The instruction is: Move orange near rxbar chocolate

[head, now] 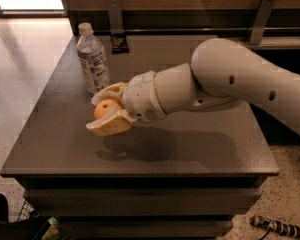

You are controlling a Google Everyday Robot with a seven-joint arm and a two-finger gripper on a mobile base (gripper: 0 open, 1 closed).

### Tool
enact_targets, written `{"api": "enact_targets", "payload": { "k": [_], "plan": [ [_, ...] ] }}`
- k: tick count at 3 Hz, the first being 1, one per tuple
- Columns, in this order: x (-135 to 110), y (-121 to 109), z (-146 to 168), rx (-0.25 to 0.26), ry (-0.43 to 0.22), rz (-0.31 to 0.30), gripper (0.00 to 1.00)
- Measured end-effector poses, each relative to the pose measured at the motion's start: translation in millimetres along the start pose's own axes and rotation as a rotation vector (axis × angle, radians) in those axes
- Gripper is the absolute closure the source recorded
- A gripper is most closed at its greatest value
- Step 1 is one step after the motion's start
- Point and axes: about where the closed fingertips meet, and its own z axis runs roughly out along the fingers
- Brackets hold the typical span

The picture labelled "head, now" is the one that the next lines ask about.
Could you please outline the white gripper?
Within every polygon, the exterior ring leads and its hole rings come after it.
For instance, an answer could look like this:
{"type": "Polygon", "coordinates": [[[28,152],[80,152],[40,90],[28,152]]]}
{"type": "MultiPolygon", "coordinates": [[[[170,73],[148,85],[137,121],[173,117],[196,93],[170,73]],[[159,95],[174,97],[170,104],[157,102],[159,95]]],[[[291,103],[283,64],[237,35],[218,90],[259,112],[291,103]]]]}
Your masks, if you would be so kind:
{"type": "MultiPolygon", "coordinates": [[[[166,117],[159,104],[155,89],[156,73],[149,71],[133,77],[128,84],[118,82],[96,93],[91,103],[98,105],[106,99],[121,102],[129,113],[143,123],[151,123],[166,117]]],[[[114,105],[101,119],[86,124],[86,128],[98,136],[114,135],[132,127],[124,110],[114,105]]]]}

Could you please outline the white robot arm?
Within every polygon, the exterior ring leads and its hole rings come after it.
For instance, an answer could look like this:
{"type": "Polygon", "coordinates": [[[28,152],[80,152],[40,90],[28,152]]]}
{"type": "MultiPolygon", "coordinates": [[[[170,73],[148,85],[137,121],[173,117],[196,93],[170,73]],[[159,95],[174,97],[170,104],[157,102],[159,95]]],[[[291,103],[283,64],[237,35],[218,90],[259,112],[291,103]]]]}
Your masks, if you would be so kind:
{"type": "Polygon", "coordinates": [[[152,123],[178,111],[217,111],[238,100],[267,112],[300,135],[300,75],[228,39],[208,39],[191,62],[112,84],[92,98],[101,117],[86,128],[98,136],[152,123]]]}

